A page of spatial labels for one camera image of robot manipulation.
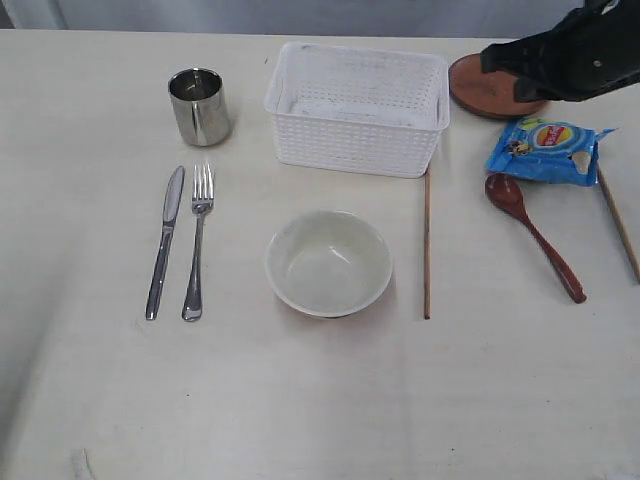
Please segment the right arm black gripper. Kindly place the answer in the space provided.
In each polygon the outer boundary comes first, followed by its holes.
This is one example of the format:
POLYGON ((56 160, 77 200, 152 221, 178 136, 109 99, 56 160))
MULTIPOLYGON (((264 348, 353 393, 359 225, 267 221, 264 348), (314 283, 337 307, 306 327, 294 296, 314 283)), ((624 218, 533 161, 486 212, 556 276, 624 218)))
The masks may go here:
POLYGON ((480 53, 483 73, 517 76, 518 102, 580 102, 639 82, 639 3, 587 1, 562 25, 480 53))

